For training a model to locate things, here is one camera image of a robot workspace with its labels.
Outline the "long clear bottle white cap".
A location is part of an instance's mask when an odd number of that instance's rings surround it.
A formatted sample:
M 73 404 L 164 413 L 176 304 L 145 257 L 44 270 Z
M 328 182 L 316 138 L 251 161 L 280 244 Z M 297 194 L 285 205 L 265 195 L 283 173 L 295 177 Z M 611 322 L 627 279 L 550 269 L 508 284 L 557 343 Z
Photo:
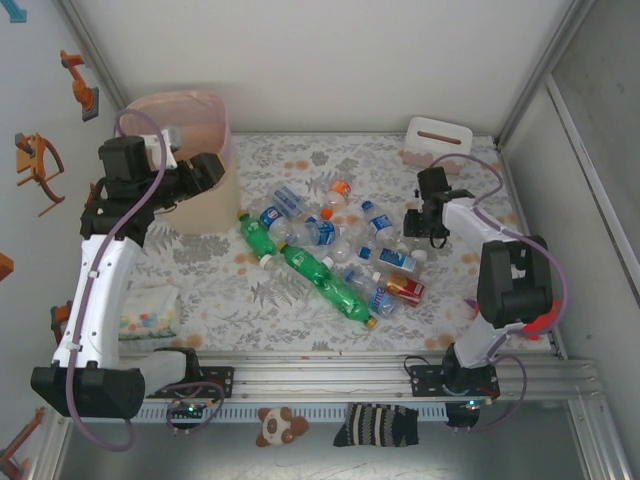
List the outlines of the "long clear bottle white cap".
M 307 279 L 289 266 L 281 255 L 266 254 L 260 259 L 259 266 L 292 297 L 304 299 L 309 294 Z

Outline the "small circuit board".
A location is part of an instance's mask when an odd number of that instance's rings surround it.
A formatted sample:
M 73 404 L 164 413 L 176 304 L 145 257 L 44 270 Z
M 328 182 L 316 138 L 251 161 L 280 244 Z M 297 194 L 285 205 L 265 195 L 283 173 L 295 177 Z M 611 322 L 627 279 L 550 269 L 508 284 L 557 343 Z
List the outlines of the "small circuit board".
M 446 402 L 446 425 L 450 428 L 472 429 L 480 418 L 484 401 L 467 400 L 464 402 Z
M 203 413 L 206 408 L 206 404 L 177 400 L 174 401 L 172 406 L 168 409 L 167 415 L 171 420 L 200 420 L 203 417 Z

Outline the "green bottle with white logo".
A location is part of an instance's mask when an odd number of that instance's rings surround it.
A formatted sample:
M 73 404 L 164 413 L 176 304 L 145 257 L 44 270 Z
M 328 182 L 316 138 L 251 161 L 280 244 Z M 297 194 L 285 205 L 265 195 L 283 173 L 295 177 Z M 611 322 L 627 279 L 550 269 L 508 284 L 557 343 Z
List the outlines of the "green bottle with white logo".
M 331 272 L 323 263 L 319 262 L 303 247 L 290 245 L 282 241 L 277 246 L 287 265 L 302 277 L 320 288 L 330 278 Z

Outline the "red orange juice carton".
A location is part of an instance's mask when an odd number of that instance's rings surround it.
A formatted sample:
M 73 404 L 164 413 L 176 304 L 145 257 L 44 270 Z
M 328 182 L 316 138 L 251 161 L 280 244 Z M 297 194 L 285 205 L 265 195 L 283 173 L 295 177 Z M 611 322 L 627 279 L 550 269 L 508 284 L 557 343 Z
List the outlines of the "red orange juice carton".
M 426 290 L 423 283 L 400 273 L 388 274 L 382 283 L 390 294 L 399 297 L 412 307 L 419 305 Z

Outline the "short green soda bottle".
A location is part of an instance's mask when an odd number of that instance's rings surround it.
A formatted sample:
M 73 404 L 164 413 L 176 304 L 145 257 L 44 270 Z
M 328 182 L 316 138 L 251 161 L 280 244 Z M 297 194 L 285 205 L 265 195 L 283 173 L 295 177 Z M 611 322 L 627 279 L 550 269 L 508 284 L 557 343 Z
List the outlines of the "short green soda bottle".
M 239 210 L 237 218 L 240 222 L 241 235 L 258 260 L 265 255 L 274 256 L 278 253 L 276 244 L 259 220 L 253 218 L 247 210 Z

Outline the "clear bottle orange label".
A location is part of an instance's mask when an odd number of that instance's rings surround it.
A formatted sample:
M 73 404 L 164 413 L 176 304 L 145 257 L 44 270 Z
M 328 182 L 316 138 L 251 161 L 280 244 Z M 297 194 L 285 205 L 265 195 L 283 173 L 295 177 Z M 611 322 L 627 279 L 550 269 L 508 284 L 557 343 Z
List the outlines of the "clear bottle orange label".
M 349 202 L 351 186 L 344 180 L 336 180 L 329 187 L 324 196 L 320 216 L 323 220 L 330 220 L 332 216 L 342 210 Z

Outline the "white wet wipes pack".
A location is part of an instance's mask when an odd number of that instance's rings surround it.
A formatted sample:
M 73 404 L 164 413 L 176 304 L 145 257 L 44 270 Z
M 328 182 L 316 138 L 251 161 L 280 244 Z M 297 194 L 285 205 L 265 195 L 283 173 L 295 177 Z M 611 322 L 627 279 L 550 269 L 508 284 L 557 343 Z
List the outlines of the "white wet wipes pack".
M 132 288 L 124 303 L 118 339 L 155 340 L 180 333 L 181 300 L 179 289 L 166 284 Z

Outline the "crushed green bottle gold cap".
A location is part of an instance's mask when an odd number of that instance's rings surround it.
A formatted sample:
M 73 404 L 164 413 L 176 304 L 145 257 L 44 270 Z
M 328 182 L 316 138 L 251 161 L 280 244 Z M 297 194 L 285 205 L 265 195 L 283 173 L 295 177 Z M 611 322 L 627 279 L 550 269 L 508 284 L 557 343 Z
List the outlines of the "crushed green bottle gold cap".
M 367 303 L 341 278 L 331 275 L 319 287 L 321 296 L 346 318 L 373 329 L 378 320 L 370 313 Z

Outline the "blue cap bottle blue label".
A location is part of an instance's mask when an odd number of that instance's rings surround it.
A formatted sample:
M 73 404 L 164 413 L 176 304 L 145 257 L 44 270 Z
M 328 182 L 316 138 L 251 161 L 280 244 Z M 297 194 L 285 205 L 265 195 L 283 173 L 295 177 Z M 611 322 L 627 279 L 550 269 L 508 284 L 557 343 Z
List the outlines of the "blue cap bottle blue label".
M 395 245 L 399 239 L 399 233 L 386 211 L 370 200 L 364 201 L 361 209 L 372 238 L 384 246 Z

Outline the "clear bottle round blue logo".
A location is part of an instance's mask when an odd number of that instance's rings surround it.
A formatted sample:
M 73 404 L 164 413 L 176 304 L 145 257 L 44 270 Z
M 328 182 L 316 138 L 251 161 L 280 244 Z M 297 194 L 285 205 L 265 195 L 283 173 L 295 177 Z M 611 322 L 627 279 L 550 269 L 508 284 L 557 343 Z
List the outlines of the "clear bottle round blue logo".
M 259 220 L 276 240 L 286 240 L 292 233 L 290 220 L 273 204 L 267 202 L 258 208 Z

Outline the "crushed clear bottle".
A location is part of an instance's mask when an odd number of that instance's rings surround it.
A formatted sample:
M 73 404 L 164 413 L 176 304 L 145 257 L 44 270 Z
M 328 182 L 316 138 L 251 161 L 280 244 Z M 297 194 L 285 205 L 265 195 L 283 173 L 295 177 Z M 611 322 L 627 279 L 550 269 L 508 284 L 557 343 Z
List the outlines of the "crushed clear bottle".
M 400 235 L 397 247 L 399 251 L 418 261 L 426 261 L 428 258 L 427 241 L 424 238 Z

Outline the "bottle blue and white label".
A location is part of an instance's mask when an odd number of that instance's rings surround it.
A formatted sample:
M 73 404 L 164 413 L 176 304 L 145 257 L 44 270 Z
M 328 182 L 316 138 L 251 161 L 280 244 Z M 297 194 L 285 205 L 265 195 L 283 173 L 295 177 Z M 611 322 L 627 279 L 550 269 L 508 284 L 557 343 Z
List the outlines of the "bottle blue and white label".
M 357 255 L 361 260 L 406 274 L 414 274 L 419 269 L 415 258 L 385 247 L 369 248 L 363 246 L 357 251 Z

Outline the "small clear bottle white cap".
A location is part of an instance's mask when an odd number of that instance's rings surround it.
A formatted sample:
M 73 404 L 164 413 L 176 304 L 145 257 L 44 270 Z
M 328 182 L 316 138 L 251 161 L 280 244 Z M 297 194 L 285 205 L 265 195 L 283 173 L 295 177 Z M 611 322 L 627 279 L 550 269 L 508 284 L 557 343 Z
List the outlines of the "small clear bottle white cap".
M 321 263 L 332 269 L 335 265 L 346 263 L 353 255 L 357 254 L 359 249 L 360 245 L 356 240 L 340 237 L 330 246 Z

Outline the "crushed bottle blue striped label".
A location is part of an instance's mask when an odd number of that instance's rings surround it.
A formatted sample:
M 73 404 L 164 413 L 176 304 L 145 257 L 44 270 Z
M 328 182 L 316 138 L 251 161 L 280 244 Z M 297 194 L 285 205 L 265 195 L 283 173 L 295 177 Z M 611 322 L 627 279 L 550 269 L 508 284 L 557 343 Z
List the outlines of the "crushed bottle blue striped label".
M 299 219 L 307 211 L 303 198 L 285 184 L 274 185 L 270 195 L 276 208 L 289 219 Z

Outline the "clear bottle dark blue label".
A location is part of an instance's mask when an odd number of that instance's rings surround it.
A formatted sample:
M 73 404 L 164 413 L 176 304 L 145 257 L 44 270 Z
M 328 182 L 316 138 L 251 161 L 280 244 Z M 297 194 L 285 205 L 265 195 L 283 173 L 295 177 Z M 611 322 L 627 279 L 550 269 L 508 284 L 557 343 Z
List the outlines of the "clear bottle dark blue label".
M 341 228 L 331 221 L 309 217 L 305 221 L 305 226 L 309 232 L 310 246 L 331 245 L 341 235 Z

